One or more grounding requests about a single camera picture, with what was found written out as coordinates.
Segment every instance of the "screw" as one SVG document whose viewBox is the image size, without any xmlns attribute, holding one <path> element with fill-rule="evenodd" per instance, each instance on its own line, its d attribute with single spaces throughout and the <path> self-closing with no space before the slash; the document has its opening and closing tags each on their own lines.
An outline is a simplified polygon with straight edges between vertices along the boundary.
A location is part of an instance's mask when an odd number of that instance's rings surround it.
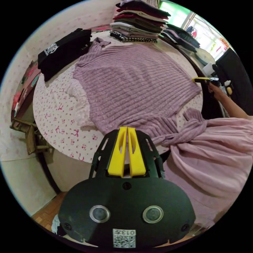
<svg viewBox="0 0 253 253">
<path fill-rule="evenodd" d="M 71 225 L 68 224 L 68 223 L 64 223 L 64 228 L 65 228 L 66 230 L 71 230 L 71 229 L 72 229 Z"/>
<path fill-rule="evenodd" d="M 189 224 L 184 224 L 184 225 L 182 226 L 182 228 L 181 228 L 181 231 L 182 231 L 182 232 L 185 232 L 186 230 L 188 230 L 189 227 L 190 227 Z"/>
<path fill-rule="evenodd" d="M 132 185 L 129 182 L 125 182 L 122 186 L 124 190 L 129 190 L 132 188 Z"/>
</svg>

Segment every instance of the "floral wallpaper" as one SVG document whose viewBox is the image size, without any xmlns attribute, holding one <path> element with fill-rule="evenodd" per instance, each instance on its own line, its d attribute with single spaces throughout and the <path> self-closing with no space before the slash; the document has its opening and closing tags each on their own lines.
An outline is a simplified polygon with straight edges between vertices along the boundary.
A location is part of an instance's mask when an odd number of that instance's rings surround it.
<svg viewBox="0 0 253 253">
<path fill-rule="evenodd" d="M 24 133 L 9 128 L 13 97 L 30 62 L 36 60 L 42 50 L 77 28 L 90 29 L 111 23 L 118 2 L 89 0 L 73 5 L 40 26 L 17 52 L 1 85 L 0 161 L 34 156 L 27 155 Z"/>
</svg>

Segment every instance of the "round table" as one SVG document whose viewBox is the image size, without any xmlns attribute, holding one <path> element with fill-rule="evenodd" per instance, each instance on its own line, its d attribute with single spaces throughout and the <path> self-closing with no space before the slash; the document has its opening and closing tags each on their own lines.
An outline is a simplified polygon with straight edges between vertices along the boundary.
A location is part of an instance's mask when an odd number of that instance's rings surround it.
<svg viewBox="0 0 253 253">
<path fill-rule="evenodd" d="M 134 43 L 123 44 L 108 35 L 109 31 L 93 33 L 91 40 L 100 37 L 105 41 L 111 41 L 107 47 Z M 155 46 L 177 61 L 191 78 L 197 77 L 189 61 L 178 50 L 162 40 L 158 40 Z M 39 131 L 49 144 L 71 158 L 91 163 L 94 153 L 103 139 L 103 134 L 94 127 L 79 127 L 75 122 L 76 100 L 66 94 L 66 88 L 72 79 L 77 61 L 78 59 L 66 66 L 46 83 L 44 75 L 40 74 L 33 97 L 33 113 Z M 201 92 L 180 110 L 177 114 L 178 130 L 186 123 L 183 113 L 188 108 L 201 111 L 202 103 Z M 157 150 L 159 153 L 163 153 L 167 148 L 158 146 Z"/>
</svg>

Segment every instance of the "wooden floor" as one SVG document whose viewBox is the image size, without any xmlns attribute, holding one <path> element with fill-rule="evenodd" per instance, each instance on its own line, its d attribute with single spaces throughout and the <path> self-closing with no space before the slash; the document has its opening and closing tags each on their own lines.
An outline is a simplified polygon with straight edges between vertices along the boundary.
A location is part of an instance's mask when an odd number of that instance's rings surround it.
<svg viewBox="0 0 253 253">
<path fill-rule="evenodd" d="M 32 219 L 44 228 L 51 231 L 51 226 L 55 215 L 59 213 L 61 203 L 67 192 L 61 192 L 55 196 L 46 206 L 32 216 Z"/>
</svg>

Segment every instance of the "purple knit sweater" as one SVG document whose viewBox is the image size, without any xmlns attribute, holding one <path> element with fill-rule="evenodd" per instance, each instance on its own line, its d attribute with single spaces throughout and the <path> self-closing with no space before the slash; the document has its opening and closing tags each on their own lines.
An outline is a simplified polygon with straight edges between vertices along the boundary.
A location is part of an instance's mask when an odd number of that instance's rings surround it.
<svg viewBox="0 0 253 253">
<path fill-rule="evenodd" d="M 149 134 L 155 144 L 169 145 L 205 130 L 200 113 L 193 110 L 184 134 L 177 131 L 176 113 L 201 89 L 168 55 L 147 45 L 104 50 L 102 45 L 101 39 L 93 42 L 73 78 L 84 88 L 90 119 L 103 134 L 129 126 Z"/>
</svg>

